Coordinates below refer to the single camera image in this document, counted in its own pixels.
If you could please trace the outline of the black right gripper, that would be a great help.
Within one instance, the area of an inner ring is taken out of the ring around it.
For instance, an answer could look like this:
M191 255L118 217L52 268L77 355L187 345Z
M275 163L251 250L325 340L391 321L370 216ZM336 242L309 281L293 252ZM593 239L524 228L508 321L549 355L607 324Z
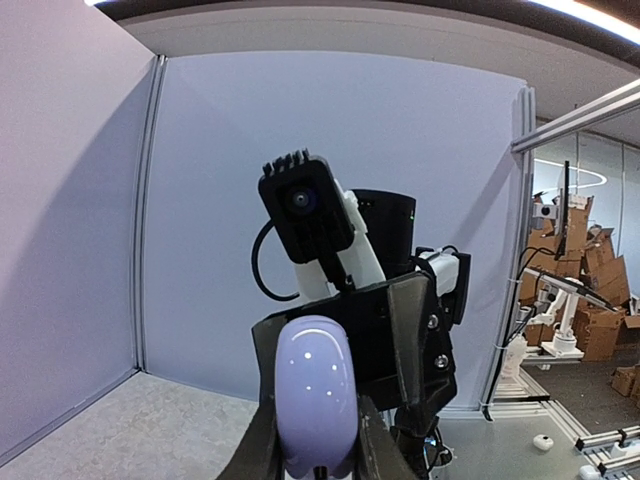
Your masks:
M380 410L398 408L398 428L429 433L457 394L451 328L459 322L459 289L439 294L428 272L273 313L252 328L260 372L259 399L274 394L278 336L303 316L336 321L347 335L357 391Z

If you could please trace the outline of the lavender earbud charging case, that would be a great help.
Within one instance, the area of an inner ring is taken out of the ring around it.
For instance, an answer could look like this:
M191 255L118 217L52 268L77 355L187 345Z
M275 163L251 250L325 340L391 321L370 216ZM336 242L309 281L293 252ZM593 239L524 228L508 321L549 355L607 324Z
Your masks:
M345 330L320 315L299 317L279 334L275 410L284 464L294 479L326 470L335 479L353 469L358 401Z

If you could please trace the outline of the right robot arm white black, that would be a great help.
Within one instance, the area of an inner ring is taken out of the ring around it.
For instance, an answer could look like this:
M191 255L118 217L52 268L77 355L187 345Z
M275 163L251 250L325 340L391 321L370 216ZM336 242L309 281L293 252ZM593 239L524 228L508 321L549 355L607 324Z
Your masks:
M412 245L414 198L355 192L385 282L288 311L334 319L346 331L359 391L397 426L423 433L456 396L450 330L466 307L471 256Z

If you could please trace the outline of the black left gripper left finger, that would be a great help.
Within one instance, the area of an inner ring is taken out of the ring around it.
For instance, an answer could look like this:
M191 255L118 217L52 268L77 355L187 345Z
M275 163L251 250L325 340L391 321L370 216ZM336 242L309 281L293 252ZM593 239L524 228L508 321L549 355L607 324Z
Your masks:
M268 480L280 478L280 446L275 402L267 397L256 410L231 460L218 480Z

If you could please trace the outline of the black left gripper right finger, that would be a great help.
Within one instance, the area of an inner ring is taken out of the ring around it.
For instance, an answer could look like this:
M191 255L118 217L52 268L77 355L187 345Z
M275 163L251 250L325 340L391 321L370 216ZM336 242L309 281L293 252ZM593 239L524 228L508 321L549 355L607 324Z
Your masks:
M372 399L358 398L358 439L355 443L353 478L364 480L414 480Z

